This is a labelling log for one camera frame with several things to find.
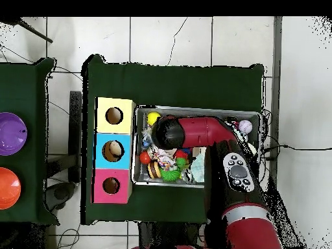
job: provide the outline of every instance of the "purple bowl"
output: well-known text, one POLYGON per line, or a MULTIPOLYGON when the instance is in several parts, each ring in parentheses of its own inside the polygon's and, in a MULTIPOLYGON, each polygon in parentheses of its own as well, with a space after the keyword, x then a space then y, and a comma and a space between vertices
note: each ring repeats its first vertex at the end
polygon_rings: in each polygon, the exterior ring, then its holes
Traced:
POLYGON ((0 156, 10 156, 20 151, 27 134, 27 127, 17 115, 0 113, 0 156))

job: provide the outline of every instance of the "green table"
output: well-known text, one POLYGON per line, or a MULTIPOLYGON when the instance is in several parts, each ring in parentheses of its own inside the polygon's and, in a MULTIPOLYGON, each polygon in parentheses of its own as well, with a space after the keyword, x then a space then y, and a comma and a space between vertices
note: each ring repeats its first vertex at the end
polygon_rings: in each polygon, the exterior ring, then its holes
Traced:
POLYGON ((131 99, 136 104, 261 112, 263 71, 260 64, 251 68, 106 64, 101 56, 91 55, 82 67, 82 124, 87 127, 82 133, 82 166, 86 169, 82 169, 81 222, 206 221, 202 189, 137 185, 125 205, 91 203, 96 97, 131 99))
POLYGON ((20 116, 28 130, 27 141, 19 152, 0 156, 0 167, 15 172, 21 182, 19 200, 11 208, 0 210, 0 222, 57 223, 43 203, 47 178, 45 81, 53 67, 52 58, 42 58, 33 65, 0 63, 0 112, 20 116))

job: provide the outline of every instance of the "yellow ball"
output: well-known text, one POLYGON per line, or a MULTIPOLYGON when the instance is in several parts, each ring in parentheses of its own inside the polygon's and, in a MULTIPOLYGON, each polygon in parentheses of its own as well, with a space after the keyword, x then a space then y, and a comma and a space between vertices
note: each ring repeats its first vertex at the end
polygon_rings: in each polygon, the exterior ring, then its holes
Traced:
POLYGON ((157 112, 148 113, 148 124, 152 126, 159 117, 161 117, 160 113, 157 112))

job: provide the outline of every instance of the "blue box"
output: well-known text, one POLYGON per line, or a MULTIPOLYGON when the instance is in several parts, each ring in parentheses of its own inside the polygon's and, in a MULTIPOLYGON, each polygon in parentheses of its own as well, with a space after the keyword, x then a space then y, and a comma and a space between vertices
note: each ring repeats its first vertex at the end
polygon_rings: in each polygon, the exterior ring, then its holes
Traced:
POLYGON ((96 169, 129 169, 130 168, 130 135, 97 133, 96 169), (124 154, 119 161, 110 162, 102 155, 102 148, 108 141, 118 141, 124 148, 124 154))

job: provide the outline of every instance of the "pink box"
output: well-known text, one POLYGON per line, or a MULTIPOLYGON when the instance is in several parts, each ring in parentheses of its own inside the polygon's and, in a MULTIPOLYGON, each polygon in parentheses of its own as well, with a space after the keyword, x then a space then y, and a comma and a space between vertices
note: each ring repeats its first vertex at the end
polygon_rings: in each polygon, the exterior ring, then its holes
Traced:
POLYGON ((132 192, 132 182, 130 180, 130 170, 127 169, 96 169, 95 182, 93 184, 93 203, 95 204, 126 204, 132 192), (107 178, 116 178, 119 190, 116 194, 105 192, 102 183, 107 178))

